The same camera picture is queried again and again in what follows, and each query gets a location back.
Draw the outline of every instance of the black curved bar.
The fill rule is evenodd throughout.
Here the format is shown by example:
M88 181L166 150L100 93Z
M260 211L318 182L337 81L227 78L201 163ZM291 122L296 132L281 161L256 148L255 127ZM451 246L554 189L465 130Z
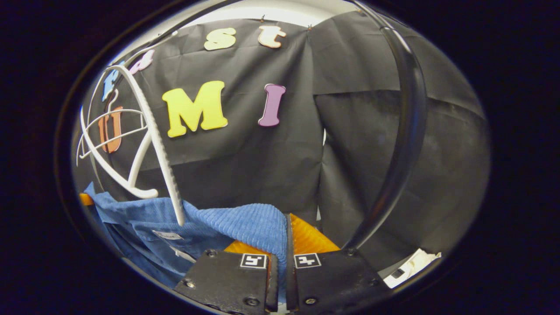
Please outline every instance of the black curved bar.
M401 115L393 157L372 209L343 249L358 249L383 224L396 205L414 169L426 131L426 86L422 69L404 38L385 19L358 1L352 1L380 27L395 57L401 90Z

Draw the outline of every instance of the black fabric backdrop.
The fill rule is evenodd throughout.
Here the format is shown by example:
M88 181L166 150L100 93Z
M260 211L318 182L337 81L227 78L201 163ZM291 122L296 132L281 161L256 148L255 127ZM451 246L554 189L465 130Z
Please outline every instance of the black fabric backdrop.
M389 21L419 59L426 79L428 121L421 156L405 192L382 228L362 247L377 270L419 247L448 252L476 215L490 160L486 120L466 79L426 39ZM261 25L277 25L287 33L277 38L281 48L259 44ZM206 51L206 35L227 27L236 30L236 43ZM400 92L393 54L364 14L344 13L311 30L258 20L186 27L157 47L152 64L135 78L156 118L181 196L196 207L270 203L322 225L324 234L342 246L373 205L393 153ZM181 88L194 100L202 84L214 80L225 83L221 101L228 125L187 129L183 136L167 137L169 116L162 94ZM267 97L265 84L287 89L278 111L280 123L274 127L257 124ZM115 86L119 96L113 108L139 109L125 80ZM85 97L85 111L91 93ZM105 110L101 95L102 85L91 119ZM123 133L140 126L137 114L124 113L121 122ZM328 134L325 146L323 129ZM124 138L112 154L102 153L124 177L143 134ZM98 128L92 128L90 136L99 143ZM115 199L135 199L97 168L103 189ZM102 191L89 159L80 161L75 174L78 189L94 181ZM156 188L160 196L168 196L153 147L137 187ZM315 221L318 207L320 223Z

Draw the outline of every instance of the gray fabric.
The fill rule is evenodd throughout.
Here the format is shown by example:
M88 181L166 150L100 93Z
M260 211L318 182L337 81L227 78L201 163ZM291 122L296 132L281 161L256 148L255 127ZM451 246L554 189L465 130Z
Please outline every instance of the gray fabric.
M310 33L315 102L328 134L319 207L325 235L338 245L348 240L372 207L399 124L396 64L387 42L368 19L357 12L345 13L316 25ZM391 24L398 25L422 67L428 116L421 155L406 190L362 247L378 269L419 247L449 250L469 226L466 219L476 213L490 160L487 122L466 79L426 39Z

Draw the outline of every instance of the foam letter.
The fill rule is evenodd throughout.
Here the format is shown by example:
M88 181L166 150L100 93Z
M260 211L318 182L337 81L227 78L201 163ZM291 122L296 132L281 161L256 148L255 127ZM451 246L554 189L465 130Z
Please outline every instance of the foam letter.
M218 29L213 30L206 36L208 40L204 43L206 50L215 50L231 47L235 44L235 29Z
M133 75L138 71L146 69L152 63L152 56L155 50L148 50L137 63L135 63L132 68L130 68L130 74Z
M119 71L117 71L116 69L111 71L109 73L109 75L107 75L107 78L105 78L104 81L104 86L103 86L103 97L101 98L101 101L105 101L107 99L107 96L109 96L109 93L111 93L111 91L113 90L113 88L115 87L113 85L113 82L116 81L116 78L119 76Z
M122 109L122 106L119 106L117 108L115 108L114 110L119 110ZM115 135L113 137L118 137L120 136L120 114L121 112L118 113L111 113L111 118L113 119L113 131L115 132ZM101 143L105 142L108 140L108 134L109 134L109 130L107 129L107 122L109 121L109 116L104 116L102 119L99 119L98 121L98 125L99 125L99 135L101 137ZM122 138L118 138L115 140L110 141L109 143L107 143L106 145L103 146L103 150L105 152L108 153L113 153L115 152L119 146L120 146L120 141L122 140Z
M224 87L222 81L210 81L204 83L194 102L188 97L183 89L173 89L162 95L167 102L169 112L169 131L167 135L171 138L182 136L186 128L181 124L181 119L191 131L196 131L200 115L203 115L200 127L204 130L222 128L227 126L227 119L222 113L221 91Z
M276 36L286 37L286 33L280 31L278 26L261 26L262 32L259 35L259 43L270 48L279 48L282 43L276 41Z
M263 127L276 126L280 122L278 119L278 107L282 95L286 93L286 88L277 84L267 84L264 86L267 92L267 102L264 104L263 117L259 119L259 125Z

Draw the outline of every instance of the white plastic hanger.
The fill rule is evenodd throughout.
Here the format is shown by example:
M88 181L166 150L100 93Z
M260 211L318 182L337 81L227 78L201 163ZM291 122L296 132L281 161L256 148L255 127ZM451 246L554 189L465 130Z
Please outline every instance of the white plastic hanger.
M177 32L173 32L169 38L175 36L176 34L177 34ZM139 188L136 187L136 180L138 178L138 172L140 170L140 165L142 164L142 161L144 160L144 156L146 154L146 151L148 150L148 147L150 146L150 143L152 143L153 147L156 151L156 156L157 156L158 162L159 162L160 167L161 167L161 171L162 171L163 176L164 176L165 184L167 186L167 190L169 192L171 202L173 204L173 209L175 211L175 216L177 218L177 222L180 226L183 226L184 223L185 223L183 205L181 203L181 198L179 196L179 191L178 191L178 188L177 188L175 177L173 176L169 160L167 159L167 153L165 152L165 148L164 148L163 142L161 140L160 133L157 129L156 120L153 117L152 111L150 109L150 106L148 105L148 102L146 100L146 97L144 96L144 93L142 92L142 89L140 89L140 87L138 86L138 83L136 82L136 80L134 79L134 77L132 76L130 71L126 68L131 63L131 61L134 60L135 57L137 57L138 55L140 55L140 54L142 54L142 53L144 53L144 52L146 52L150 49L153 49L154 47L156 47L158 45L161 45L165 41L159 42L156 45L153 45L151 47L144 48L144 49L138 51L131 58L129 58L122 66L120 66L120 65L110 66L107 69L105 69L105 71L101 74L101 77L100 77L100 79L97 83L97 86L95 87L93 95L95 95L95 92L97 91L97 88L99 87L99 84L101 83L101 79L105 76L105 74L109 71L117 70L123 75L124 79L130 84L130 87L132 88L132 92L134 94L134 97L136 98L136 101L138 102L140 110L133 110L133 109L111 110L111 106L112 106L113 102L116 100L116 97L118 97L118 90L115 90L116 96L109 103L107 113L97 117L92 122L90 122L90 112L91 112L91 105L92 105L92 101L93 101L93 96L92 96L92 98L90 100L90 106L88 108L87 124L86 124L86 120L84 118L83 106L80 109L80 123L81 123L81 127L82 127L82 137L80 138L80 141L78 143L78 152L80 150L80 146L82 146L82 155L79 155L79 157L81 159L85 158L87 155L89 155L91 153L91 155L94 157L95 161L97 161L99 163L99 165L117 183L119 183L123 188L125 188L127 191L129 191L131 194L135 195L138 198L148 199L148 198L157 197L158 196L157 190L156 189L148 189L148 190L139 189ZM104 117L106 117L107 115L110 115L112 113L119 113L119 112L131 112L131 113L140 114L140 116L141 116L141 118L140 118L141 127L138 128L138 129L135 129L133 131L126 132L126 133L124 133L120 136L109 139L109 140L107 140L107 141L105 141L105 142L103 142L103 143L101 143L97 146L94 145L90 136L89 136L89 133L88 133L89 128L91 126L93 126L100 119L103 119ZM136 152L136 155L134 156L132 166L130 167L130 173L129 173L128 179L125 179L119 173L117 173L107 163L107 161L105 161L105 159L103 159L103 157L99 154L98 149L100 147L102 147L103 145L109 143L110 141L113 141L115 139L118 139L118 138L121 138L121 137L124 137L124 136L127 136L127 135L131 135L132 133L139 132L139 131L144 130L144 129L146 129L147 132L146 132L144 138L142 139L142 142L140 143L140 146L138 148L138 151ZM89 148L88 152L84 152L83 141L86 142L86 144Z

